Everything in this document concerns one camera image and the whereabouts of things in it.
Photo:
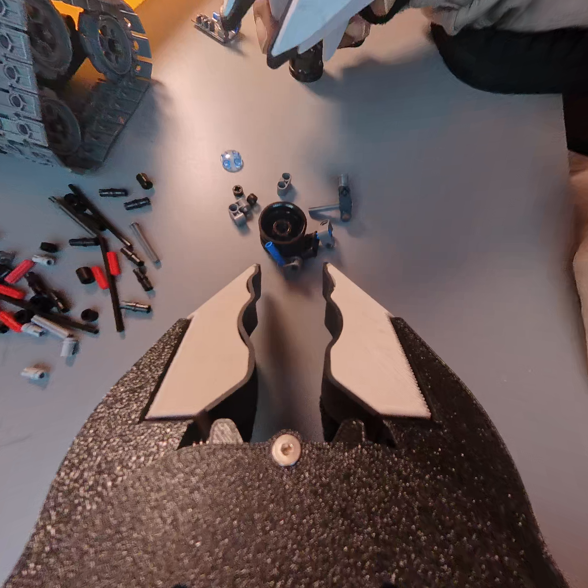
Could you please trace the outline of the yellow tracked toy robot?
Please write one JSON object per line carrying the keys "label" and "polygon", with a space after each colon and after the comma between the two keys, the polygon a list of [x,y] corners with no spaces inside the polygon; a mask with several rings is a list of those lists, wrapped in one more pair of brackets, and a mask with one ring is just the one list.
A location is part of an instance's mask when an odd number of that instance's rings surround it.
{"label": "yellow tracked toy robot", "polygon": [[98,169],[149,89],[151,57],[136,11],[1,1],[1,154]]}

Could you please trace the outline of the person's right forearm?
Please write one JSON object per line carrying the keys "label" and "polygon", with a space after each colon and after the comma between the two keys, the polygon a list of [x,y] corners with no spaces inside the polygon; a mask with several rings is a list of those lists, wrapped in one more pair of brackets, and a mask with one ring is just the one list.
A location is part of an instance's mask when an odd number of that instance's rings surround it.
{"label": "person's right forearm", "polygon": [[587,28],[587,1],[410,1],[449,35],[466,28],[537,33]]}

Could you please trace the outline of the blue grey connector assembly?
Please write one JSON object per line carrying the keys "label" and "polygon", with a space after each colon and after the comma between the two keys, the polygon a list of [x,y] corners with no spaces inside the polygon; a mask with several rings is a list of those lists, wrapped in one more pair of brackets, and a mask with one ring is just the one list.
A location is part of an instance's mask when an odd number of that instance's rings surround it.
{"label": "blue grey connector assembly", "polygon": [[294,274],[302,269],[304,261],[315,258],[319,247],[333,249],[336,239],[333,235],[331,220],[323,220],[319,224],[319,230],[299,235],[297,242],[288,242],[279,245],[277,240],[270,240],[260,231],[261,244],[269,257],[281,269],[283,274]]}

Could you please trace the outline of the grey axle assembly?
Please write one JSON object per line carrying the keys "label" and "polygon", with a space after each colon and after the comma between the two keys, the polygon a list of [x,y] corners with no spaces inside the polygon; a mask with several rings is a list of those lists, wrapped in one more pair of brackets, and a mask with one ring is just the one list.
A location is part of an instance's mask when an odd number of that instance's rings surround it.
{"label": "grey axle assembly", "polygon": [[213,12],[211,15],[199,13],[192,19],[194,27],[206,36],[222,45],[230,45],[238,36],[242,25],[239,20],[233,29],[225,29],[222,25],[220,12]]}

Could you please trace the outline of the black toy wheel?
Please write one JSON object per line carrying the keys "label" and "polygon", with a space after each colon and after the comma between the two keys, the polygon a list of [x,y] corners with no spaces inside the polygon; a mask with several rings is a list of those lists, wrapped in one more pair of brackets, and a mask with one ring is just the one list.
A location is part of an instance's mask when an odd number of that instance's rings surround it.
{"label": "black toy wheel", "polygon": [[266,206],[258,219],[259,235],[262,231],[279,245],[297,242],[306,234],[307,219],[303,211],[291,202],[274,202]]}

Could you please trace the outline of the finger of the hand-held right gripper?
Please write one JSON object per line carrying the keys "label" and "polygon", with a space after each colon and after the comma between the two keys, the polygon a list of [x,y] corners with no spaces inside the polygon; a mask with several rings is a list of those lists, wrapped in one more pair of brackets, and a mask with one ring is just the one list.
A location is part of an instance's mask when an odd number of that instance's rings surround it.
{"label": "finger of the hand-held right gripper", "polygon": [[305,52],[318,43],[319,1],[291,1],[278,25],[268,49],[268,66],[275,70],[290,59],[290,55]]}
{"label": "finger of the hand-held right gripper", "polygon": [[359,15],[373,1],[319,1],[316,33],[322,41],[322,58],[328,61],[339,48],[360,45],[370,34],[371,24]]}

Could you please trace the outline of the black long axle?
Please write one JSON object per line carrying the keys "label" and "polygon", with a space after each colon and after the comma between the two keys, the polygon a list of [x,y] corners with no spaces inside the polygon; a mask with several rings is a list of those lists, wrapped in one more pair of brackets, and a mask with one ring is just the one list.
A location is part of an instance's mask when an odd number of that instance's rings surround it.
{"label": "black long axle", "polygon": [[121,333],[124,333],[125,326],[124,326],[124,322],[123,322],[122,310],[120,307],[119,294],[118,294],[118,290],[116,287],[115,278],[114,278],[114,276],[110,270],[110,267],[109,267],[109,261],[108,261],[108,257],[107,257],[109,249],[107,246],[107,240],[101,234],[97,234],[97,238],[99,241],[99,247],[100,247],[100,251],[102,254],[102,259],[103,259],[104,265],[105,265],[107,284],[108,284],[109,294],[110,294],[113,313],[114,313],[115,328],[116,328],[117,333],[121,334]]}
{"label": "black long axle", "polygon": [[69,184],[69,188],[69,193],[61,197],[50,196],[48,201],[91,236],[98,238],[104,231],[108,231],[122,244],[122,254],[145,272],[144,261],[136,254],[134,245],[123,232],[92,203],[78,186]]}

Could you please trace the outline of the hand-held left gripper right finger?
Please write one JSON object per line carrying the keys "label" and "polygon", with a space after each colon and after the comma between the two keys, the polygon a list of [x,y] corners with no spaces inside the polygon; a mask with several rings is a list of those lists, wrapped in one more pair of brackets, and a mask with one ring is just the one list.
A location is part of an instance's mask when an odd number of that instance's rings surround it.
{"label": "hand-held left gripper right finger", "polygon": [[333,264],[322,269],[327,344],[320,393],[325,440],[358,420],[366,437],[392,442],[391,425],[430,425],[432,409],[401,343],[400,320]]}

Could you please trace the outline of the dark beam with axle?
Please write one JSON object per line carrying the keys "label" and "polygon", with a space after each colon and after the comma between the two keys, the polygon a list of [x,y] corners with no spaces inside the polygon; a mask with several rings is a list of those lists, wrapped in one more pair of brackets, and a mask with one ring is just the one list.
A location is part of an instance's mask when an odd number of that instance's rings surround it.
{"label": "dark beam with axle", "polygon": [[311,217],[337,212],[342,222],[349,222],[352,218],[352,197],[349,175],[343,173],[337,178],[337,202],[311,207],[308,209],[308,212]]}

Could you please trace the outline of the pile of small pins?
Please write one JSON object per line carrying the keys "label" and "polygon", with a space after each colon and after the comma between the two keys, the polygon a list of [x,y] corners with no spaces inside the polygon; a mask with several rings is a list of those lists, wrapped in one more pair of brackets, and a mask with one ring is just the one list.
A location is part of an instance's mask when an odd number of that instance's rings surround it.
{"label": "pile of small pins", "polygon": [[[95,237],[70,239],[69,245],[98,247],[100,250],[98,238]],[[122,273],[121,265],[118,254],[107,246],[109,267],[117,287],[116,278]],[[96,325],[99,311],[90,307],[82,310],[79,319],[69,316],[69,301],[59,291],[50,288],[35,270],[36,266],[54,266],[59,246],[42,242],[40,251],[40,254],[18,263],[15,262],[14,253],[1,251],[1,303],[15,308],[14,311],[1,308],[1,333],[54,337],[61,344],[60,357],[69,362],[79,351],[77,332],[99,334]],[[82,285],[96,285],[109,293],[104,263],[102,266],[80,266],[75,273]],[[148,303],[122,300],[120,295],[119,301],[123,317],[127,313],[152,313],[152,306]]]}

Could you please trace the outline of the person's beige jacket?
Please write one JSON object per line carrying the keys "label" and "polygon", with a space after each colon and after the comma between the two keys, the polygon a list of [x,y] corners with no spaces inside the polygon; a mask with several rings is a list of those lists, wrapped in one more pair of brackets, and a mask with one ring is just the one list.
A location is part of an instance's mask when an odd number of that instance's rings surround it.
{"label": "person's beige jacket", "polygon": [[574,201],[573,272],[587,343],[587,156],[569,151],[570,190]]}

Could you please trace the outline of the small black wheel rim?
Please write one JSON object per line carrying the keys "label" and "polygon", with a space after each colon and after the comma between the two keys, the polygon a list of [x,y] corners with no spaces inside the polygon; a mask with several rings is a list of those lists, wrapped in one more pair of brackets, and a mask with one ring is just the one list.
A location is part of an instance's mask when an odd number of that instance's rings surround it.
{"label": "small black wheel rim", "polygon": [[311,84],[318,81],[324,70],[323,40],[313,45],[307,51],[296,54],[289,61],[290,75],[298,82]]}

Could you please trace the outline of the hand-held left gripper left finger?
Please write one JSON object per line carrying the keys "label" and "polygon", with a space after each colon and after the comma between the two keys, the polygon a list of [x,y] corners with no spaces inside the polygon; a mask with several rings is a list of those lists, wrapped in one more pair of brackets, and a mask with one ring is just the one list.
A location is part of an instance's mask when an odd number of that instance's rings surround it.
{"label": "hand-held left gripper left finger", "polygon": [[148,422],[187,421],[183,443],[205,440],[230,419],[250,441],[258,401],[251,334],[258,325],[261,267],[252,265],[192,312],[145,408]]}

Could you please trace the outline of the person's right hand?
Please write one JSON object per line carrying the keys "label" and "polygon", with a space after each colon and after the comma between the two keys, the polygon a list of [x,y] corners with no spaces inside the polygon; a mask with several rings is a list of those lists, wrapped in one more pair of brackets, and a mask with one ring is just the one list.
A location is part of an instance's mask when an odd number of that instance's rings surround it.
{"label": "person's right hand", "polygon": [[259,46],[261,52],[266,55],[275,34],[277,22],[272,15],[270,1],[255,1],[252,8]]}

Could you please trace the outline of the grey short axle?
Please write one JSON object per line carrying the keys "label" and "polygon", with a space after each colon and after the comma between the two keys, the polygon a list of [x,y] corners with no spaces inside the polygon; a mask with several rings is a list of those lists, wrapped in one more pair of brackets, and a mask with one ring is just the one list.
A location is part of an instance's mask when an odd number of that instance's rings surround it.
{"label": "grey short axle", "polygon": [[129,224],[129,228],[135,235],[137,242],[140,244],[140,246],[143,249],[143,252],[147,255],[151,263],[155,266],[160,266],[160,257],[155,252],[142,226],[138,222],[133,222]]}

